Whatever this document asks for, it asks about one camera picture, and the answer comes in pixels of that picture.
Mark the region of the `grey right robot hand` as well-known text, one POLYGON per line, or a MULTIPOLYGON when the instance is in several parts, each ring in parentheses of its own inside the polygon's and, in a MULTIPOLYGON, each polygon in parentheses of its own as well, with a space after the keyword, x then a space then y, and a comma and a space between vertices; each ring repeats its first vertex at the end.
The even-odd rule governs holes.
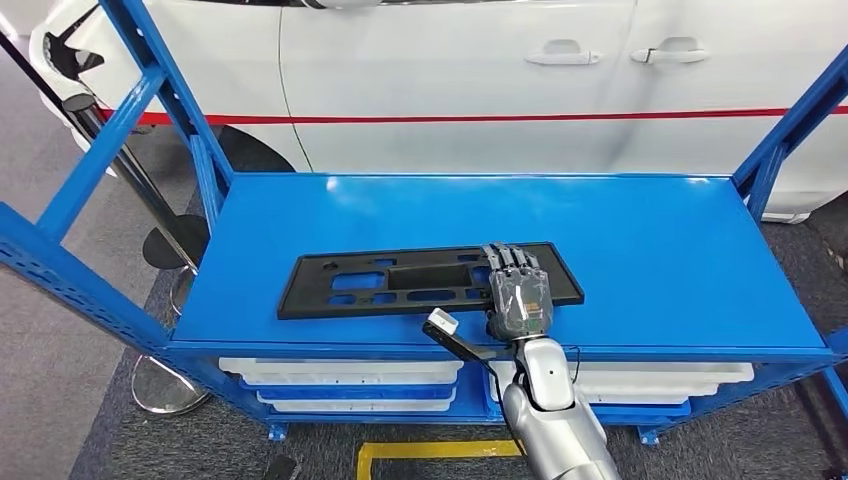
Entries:
POLYGON ((535 255, 514 245, 486 244, 493 310, 489 334, 503 342, 545 336, 552 324, 548 273, 535 255))

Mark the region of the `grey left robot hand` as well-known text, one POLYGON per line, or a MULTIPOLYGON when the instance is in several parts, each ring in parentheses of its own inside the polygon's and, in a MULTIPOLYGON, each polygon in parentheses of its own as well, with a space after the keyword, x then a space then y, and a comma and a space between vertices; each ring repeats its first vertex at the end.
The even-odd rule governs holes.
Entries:
POLYGON ((295 480, 300 471, 301 467, 296 460, 278 455, 268 465, 263 480, 295 480))

